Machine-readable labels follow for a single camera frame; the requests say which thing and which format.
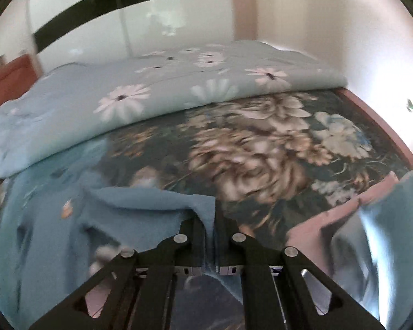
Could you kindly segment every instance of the blue cloth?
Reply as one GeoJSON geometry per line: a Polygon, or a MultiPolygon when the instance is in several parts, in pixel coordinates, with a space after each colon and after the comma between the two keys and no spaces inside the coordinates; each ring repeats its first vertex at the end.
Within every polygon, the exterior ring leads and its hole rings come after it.
{"type": "MultiPolygon", "coordinates": [[[[187,210],[203,222],[211,255],[214,197],[107,187],[91,169],[105,152],[105,140],[93,140],[13,179],[0,224],[0,310],[18,330],[27,329],[88,279],[98,246],[152,249],[178,233],[181,222],[192,216],[187,210]],[[73,212],[62,219],[69,200],[73,212]]],[[[235,278],[228,288],[238,288],[235,278]]]]}
{"type": "Polygon", "coordinates": [[[380,321],[397,330],[413,309],[413,175],[359,216],[377,268],[380,321]]]}
{"type": "Polygon", "coordinates": [[[331,242],[334,280],[387,330],[413,310],[413,172],[362,206],[331,242]]]}

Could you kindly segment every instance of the pink cloth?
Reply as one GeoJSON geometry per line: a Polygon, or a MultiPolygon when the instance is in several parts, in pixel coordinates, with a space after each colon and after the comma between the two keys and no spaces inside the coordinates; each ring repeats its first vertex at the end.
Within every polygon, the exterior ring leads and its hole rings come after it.
{"type": "Polygon", "coordinates": [[[387,196],[398,183],[391,171],[384,179],[346,203],[322,212],[293,227],[286,234],[286,245],[300,250],[327,275],[332,275],[330,241],[335,232],[349,219],[360,205],[365,205],[387,196]]]}

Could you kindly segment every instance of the floral bedspread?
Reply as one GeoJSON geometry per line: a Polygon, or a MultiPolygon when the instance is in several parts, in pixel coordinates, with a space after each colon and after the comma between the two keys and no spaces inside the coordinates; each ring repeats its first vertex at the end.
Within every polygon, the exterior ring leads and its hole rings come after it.
{"type": "MultiPolygon", "coordinates": [[[[385,135],[332,90],[210,104],[112,131],[96,168],[113,186],[216,196],[242,232],[282,249],[293,226],[405,165],[385,135]]],[[[181,281],[172,329],[243,328],[218,281],[181,281]]]]}

